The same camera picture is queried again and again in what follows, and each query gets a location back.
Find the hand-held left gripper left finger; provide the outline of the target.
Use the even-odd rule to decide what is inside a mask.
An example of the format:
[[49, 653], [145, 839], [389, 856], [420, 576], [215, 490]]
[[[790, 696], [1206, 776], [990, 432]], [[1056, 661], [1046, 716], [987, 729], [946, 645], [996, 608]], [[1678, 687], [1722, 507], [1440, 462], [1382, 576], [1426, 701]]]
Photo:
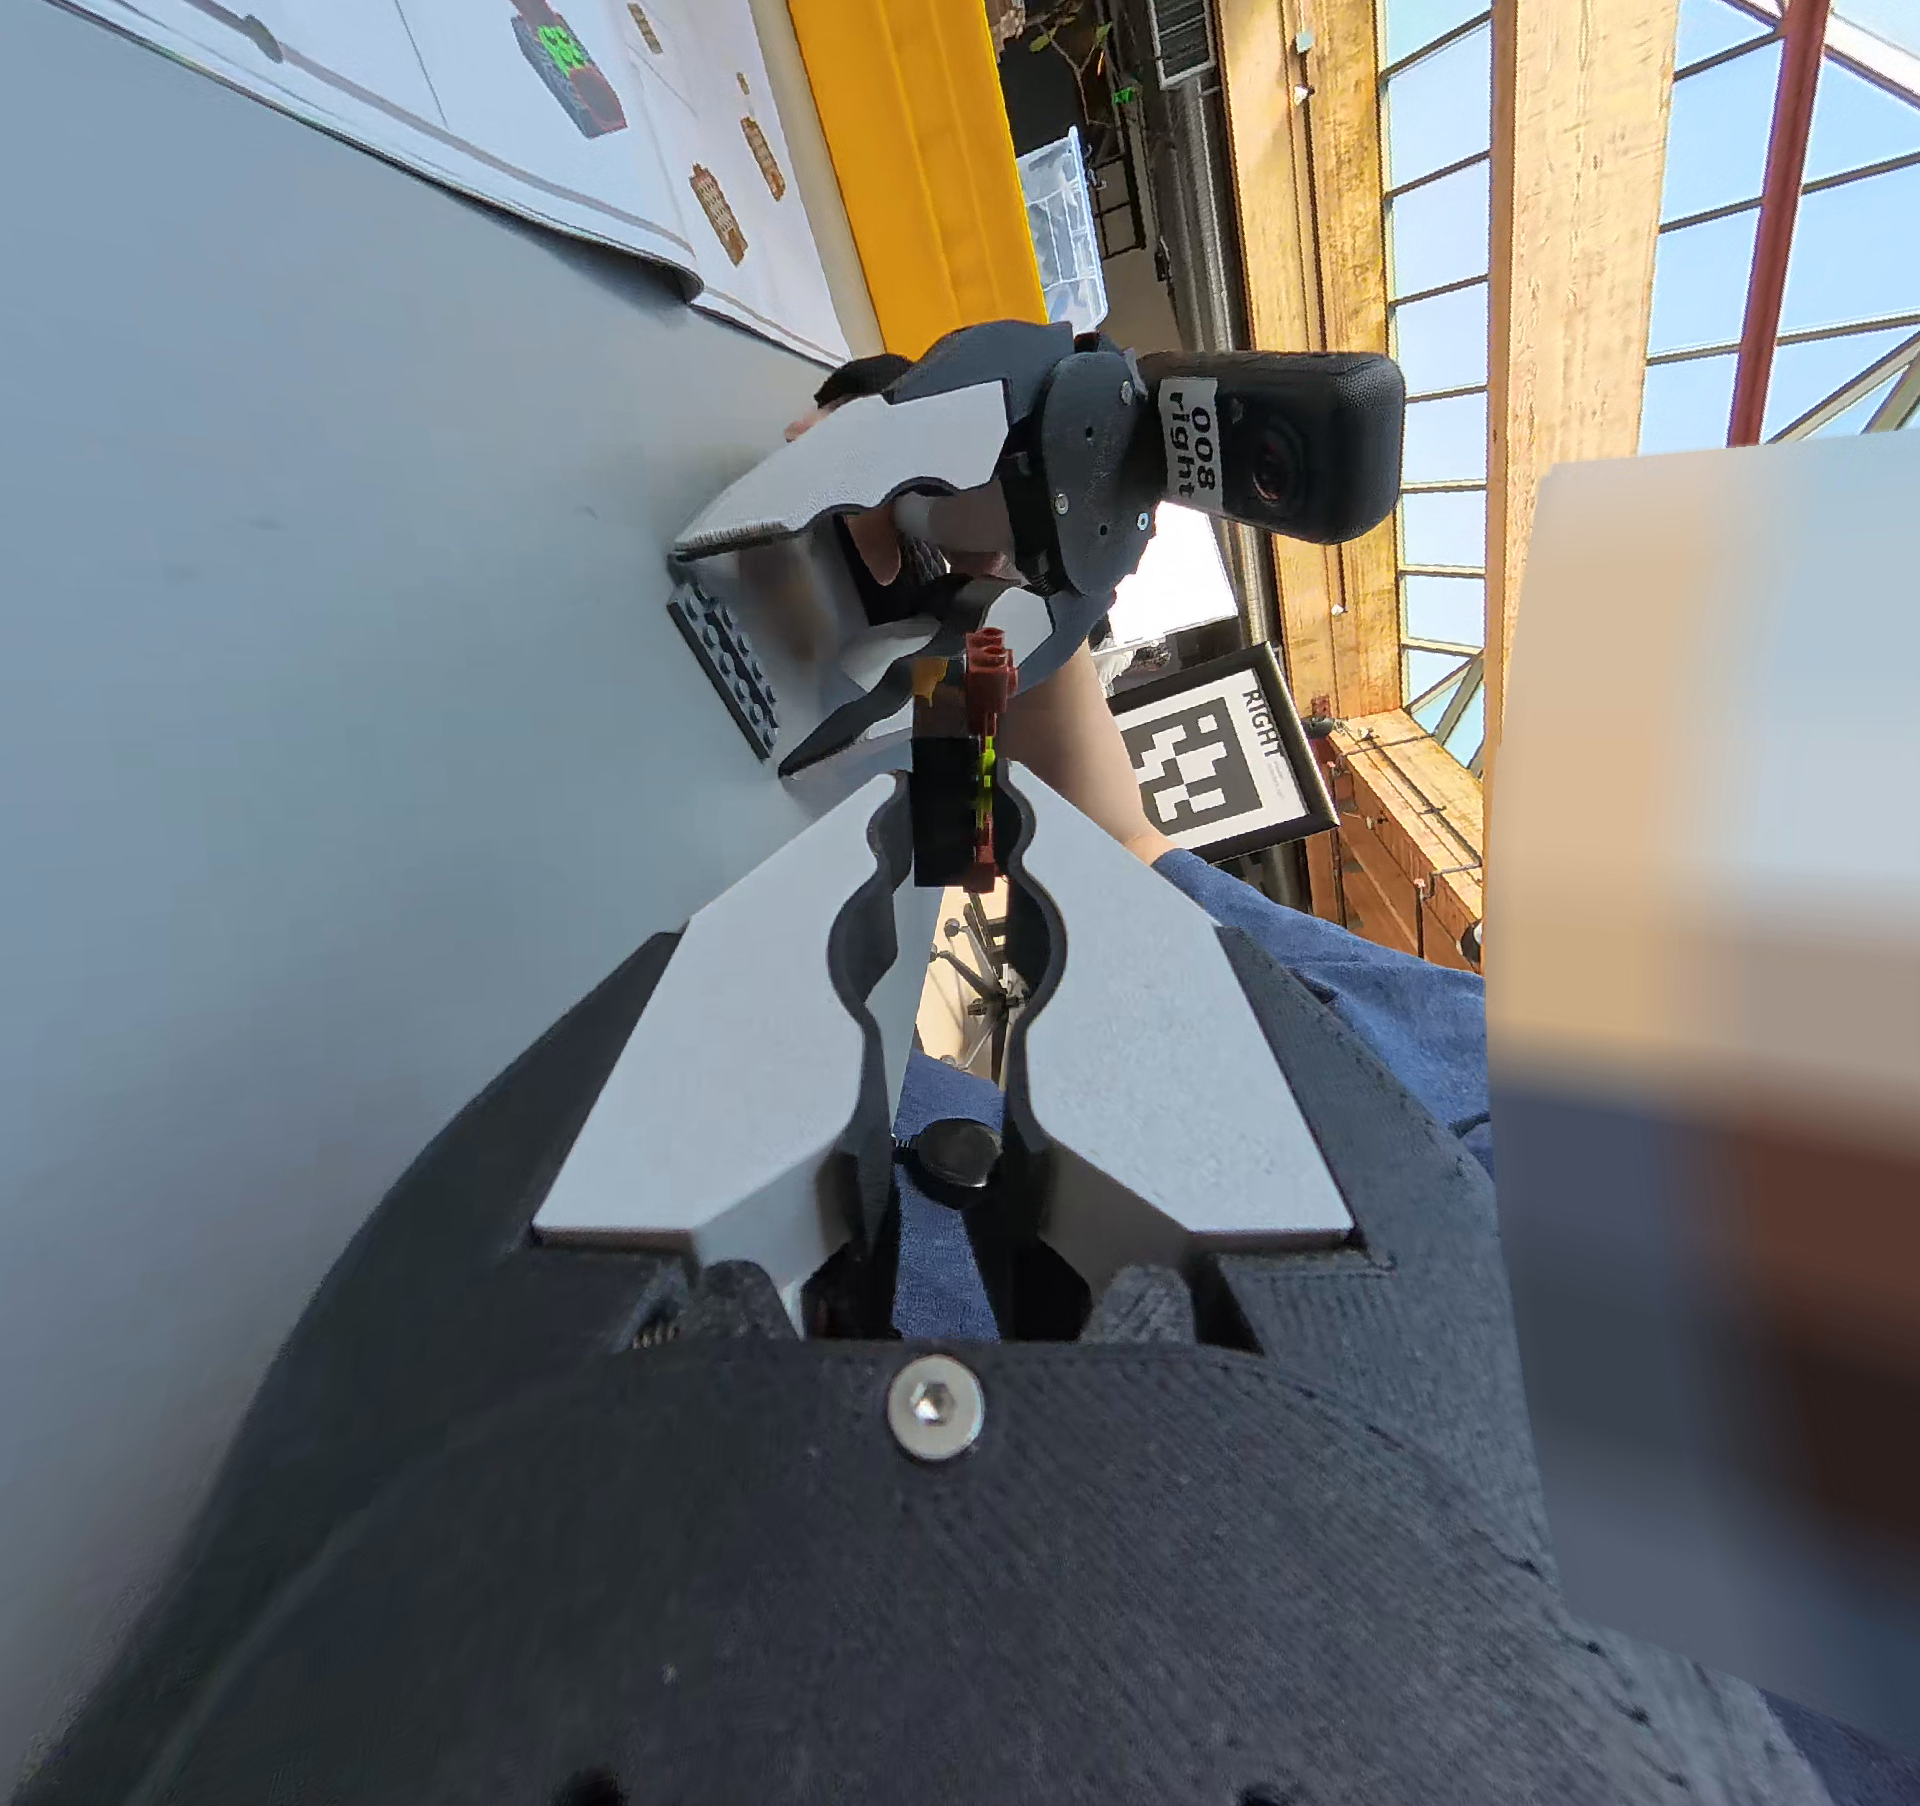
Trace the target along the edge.
[[884, 1206], [909, 1061], [909, 786], [880, 772], [701, 908], [534, 1217], [802, 1292]]

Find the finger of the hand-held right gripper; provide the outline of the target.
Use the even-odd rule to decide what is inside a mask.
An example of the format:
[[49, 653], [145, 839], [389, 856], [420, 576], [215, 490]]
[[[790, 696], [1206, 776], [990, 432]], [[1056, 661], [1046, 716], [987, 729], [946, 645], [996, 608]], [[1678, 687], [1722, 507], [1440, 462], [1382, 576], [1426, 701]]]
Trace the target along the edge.
[[889, 401], [848, 401], [730, 481], [680, 530], [676, 561], [798, 537], [821, 519], [874, 510], [906, 490], [953, 496], [987, 482], [1010, 428], [1001, 378]]
[[909, 767], [911, 701], [868, 717], [846, 748], [798, 767], [789, 758], [842, 705], [862, 699], [895, 659], [916, 653], [937, 618], [871, 624], [827, 526], [682, 561], [682, 576], [731, 608], [773, 683], [779, 738], [766, 762], [779, 781], [861, 783]]

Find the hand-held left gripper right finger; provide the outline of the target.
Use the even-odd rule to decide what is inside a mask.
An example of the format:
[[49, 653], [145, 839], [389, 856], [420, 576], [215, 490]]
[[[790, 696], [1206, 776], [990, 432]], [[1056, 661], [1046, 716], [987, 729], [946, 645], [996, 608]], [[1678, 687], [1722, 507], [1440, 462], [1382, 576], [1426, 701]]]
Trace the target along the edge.
[[1356, 1217], [1213, 917], [1031, 769], [999, 772], [1007, 955], [990, 1302], [1069, 1339], [1129, 1268], [1338, 1252]]

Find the black toy brick plate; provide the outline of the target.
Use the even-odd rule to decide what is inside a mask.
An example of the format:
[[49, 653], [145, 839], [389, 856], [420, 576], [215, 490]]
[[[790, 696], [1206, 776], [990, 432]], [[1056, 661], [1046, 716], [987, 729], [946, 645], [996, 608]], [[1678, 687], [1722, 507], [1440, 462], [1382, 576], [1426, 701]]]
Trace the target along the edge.
[[742, 620], [688, 576], [673, 581], [665, 612], [755, 758], [768, 759], [779, 738], [778, 699]]

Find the brown black toy brick assembly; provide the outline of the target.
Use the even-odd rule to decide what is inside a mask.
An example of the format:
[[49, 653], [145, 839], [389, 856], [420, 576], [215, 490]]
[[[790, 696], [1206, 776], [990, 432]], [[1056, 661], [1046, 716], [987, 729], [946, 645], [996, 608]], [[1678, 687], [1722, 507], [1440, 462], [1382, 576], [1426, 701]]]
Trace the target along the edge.
[[912, 881], [987, 894], [996, 845], [999, 737], [1016, 666], [996, 627], [967, 633], [958, 658], [912, 661], [909, 818]]

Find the grey desk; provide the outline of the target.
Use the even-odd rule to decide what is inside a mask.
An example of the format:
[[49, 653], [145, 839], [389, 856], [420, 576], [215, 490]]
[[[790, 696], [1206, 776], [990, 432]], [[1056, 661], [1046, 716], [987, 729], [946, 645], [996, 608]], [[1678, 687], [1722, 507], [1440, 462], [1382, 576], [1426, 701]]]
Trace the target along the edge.
[[664, 609], [821, 374], [3, 0], [3, 1794], [393, 1179], [838, 797]]

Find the person's right hand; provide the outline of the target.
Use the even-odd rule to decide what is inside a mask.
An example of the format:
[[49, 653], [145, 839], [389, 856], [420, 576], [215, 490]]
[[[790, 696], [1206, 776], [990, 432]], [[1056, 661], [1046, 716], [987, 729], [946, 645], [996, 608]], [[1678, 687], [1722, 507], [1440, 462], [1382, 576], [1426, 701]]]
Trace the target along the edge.
[[833, 521], [857, 587], [916, 593], [954, 573], [949, 554], [905, 535], [893, 502], [842, 511]]

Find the white light panel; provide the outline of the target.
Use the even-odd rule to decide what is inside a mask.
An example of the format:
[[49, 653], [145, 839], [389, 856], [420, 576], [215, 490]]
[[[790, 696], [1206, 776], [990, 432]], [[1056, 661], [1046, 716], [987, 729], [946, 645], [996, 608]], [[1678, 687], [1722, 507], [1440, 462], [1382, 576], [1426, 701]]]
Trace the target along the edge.
[[1162, 500], [1137, 570], [1116, 587], [1109, 614], [1112, 642], [1154, 645], [1221, 620], [1237, 620], [1237, 600], [1215, 522]]

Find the clear plastic storage box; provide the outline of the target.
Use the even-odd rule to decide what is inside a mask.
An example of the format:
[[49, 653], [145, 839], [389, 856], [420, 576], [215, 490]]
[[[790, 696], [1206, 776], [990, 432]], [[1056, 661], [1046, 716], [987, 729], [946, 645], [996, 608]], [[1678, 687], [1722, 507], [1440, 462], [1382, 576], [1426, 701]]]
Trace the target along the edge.
[[1078, 335], [1097, 331], [1109, 291], [1079, 132], [1069, 126], [1065, 137], [1019, 153], [1015, 168], [1048, 323]]

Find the black framed tag sign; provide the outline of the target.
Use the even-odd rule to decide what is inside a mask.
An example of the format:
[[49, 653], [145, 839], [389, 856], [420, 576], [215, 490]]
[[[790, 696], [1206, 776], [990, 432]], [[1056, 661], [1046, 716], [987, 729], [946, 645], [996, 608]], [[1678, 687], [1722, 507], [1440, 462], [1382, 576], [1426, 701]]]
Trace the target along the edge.
[[1111, 696], [1143, 815], [1213, 863], [1338, 830], [1326, 779], [1270, 642]]

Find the yellow plastic bin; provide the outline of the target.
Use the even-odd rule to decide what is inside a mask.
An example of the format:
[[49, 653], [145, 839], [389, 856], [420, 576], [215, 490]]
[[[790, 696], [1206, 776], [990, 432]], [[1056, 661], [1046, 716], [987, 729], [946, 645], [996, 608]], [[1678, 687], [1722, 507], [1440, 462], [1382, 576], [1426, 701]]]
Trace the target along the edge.
[[882, 341], [1046, 323], [986, 0], [786, 0]]

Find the white instruction booklet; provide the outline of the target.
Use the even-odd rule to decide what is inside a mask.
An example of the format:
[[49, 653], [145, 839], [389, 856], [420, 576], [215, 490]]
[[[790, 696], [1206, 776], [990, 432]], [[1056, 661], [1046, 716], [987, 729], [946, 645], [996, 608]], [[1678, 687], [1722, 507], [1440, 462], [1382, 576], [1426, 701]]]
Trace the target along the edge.
[[848, 353], [750, 0], [62, 3], [793, 353]]

